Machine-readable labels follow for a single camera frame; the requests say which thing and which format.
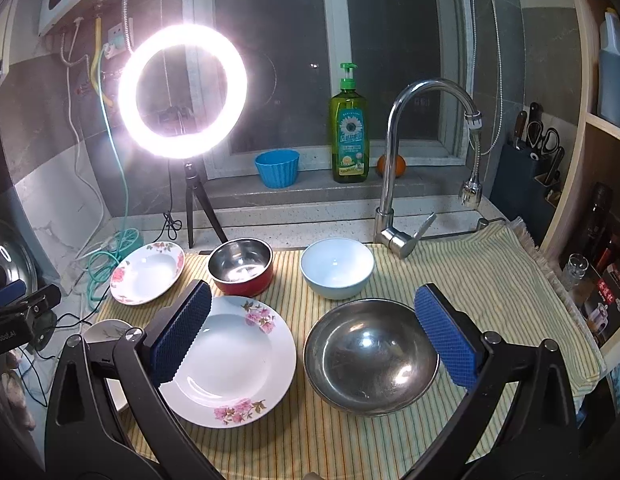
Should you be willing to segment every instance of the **black tripod leg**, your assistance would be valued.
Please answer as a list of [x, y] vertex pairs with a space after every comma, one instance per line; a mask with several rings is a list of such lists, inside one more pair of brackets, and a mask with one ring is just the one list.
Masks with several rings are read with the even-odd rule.
[[190, 186], [186, 188], [186, 224], [188, 227], [188, 247], [192, 248], [194, 234], [192, 231], [192, 188]]
[[203, 211], [208, 217], [208, 220], [210, 220], [212, 228], [215, 230], [215, 233], [219, 237], [219, 240], [221, 240], [221, 243], [223, 244], [226, 243], [228, 241], [228, 237], [224, 233], [224, 230], [221, 228], [219, 220], [216, 218], [215, 210], [212, 209], [212, 204], [210, 203], [208, 194], [206, 193], [206, 190], [203, 189], [203, 185], [201, 184], [201, 182], [197, 182], [197, 185], [195, 185], [192, 190], [197, 195], [197, 200], [199, 200], [199, 203], [201, 204]]

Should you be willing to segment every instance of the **scissors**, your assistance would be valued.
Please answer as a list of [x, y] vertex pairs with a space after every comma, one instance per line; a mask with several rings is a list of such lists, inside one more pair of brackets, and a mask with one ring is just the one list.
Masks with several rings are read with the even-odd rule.
[[[559, 149], [559, 132], [554, 128], [548, 128], [544, 133], [544, 124], [541, 121], [530, 121], [527, 131], [526, 144], [532, 148], [530, 153], [532, 159], [539, 160], [543, 155], [552, 155]], [[554, 139], [554, 143], [548, 148], [551, 138]]]

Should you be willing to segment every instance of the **bottle label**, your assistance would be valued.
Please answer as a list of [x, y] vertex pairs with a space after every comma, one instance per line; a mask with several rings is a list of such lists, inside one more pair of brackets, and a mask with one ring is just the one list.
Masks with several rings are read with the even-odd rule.
[[337, 115], [339, 138], [338, 173], [340, 175], [363, 175], [365, 157], [365, 124], [360, 108], [339, 110]]

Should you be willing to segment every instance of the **red metal bowl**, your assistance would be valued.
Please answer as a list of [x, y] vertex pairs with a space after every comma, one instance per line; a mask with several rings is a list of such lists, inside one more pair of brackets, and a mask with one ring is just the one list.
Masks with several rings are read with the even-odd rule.
[[272, 248], [256, 238], [238, 238], [219, 245], [208, 259], [208, 272], [225, 294], [262, 293], [274, 275]]

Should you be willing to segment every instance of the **tripod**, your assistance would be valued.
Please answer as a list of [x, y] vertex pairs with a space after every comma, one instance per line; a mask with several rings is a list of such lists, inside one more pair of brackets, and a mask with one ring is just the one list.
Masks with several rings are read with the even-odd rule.
[[[187, 108], [173, 106], [160, 114], [160, 121], [164, 123], [170, 120], [174, 120], [174, 118], [179, 121], [180, 134], [185, 134], [186, 128], [183, 124], [183, 119], [191, 119], [191, 112]], [[224, 233], [224, 230], [222, 229], [221, 224], [216, 217], [215, 210], [213, 209], [212, 204], [210, 203], [210, 199], [208, 198], [208, 194], [206, 193], [206, 190], [203, 187], [203, 183], [201, 182], [199, 171], [197, 171], [197, 168], [191, 160], [184, 161], [183, 169], [186, 174], [186, 226], [188, 228], [188, 247], [192, 248], [192, 246], [194, 245], [194, 230], [192, 226], [193, 196], [197, 197], [197, 201], [199, 202], [201, 208], [208, 217], [208, 220], [210, 220], [210, 224], [215, 230], [215, 233], [218, 236], [219, 240], [221, 240], [221, 243], [226, 243], [228, 241], [228, 237]]]

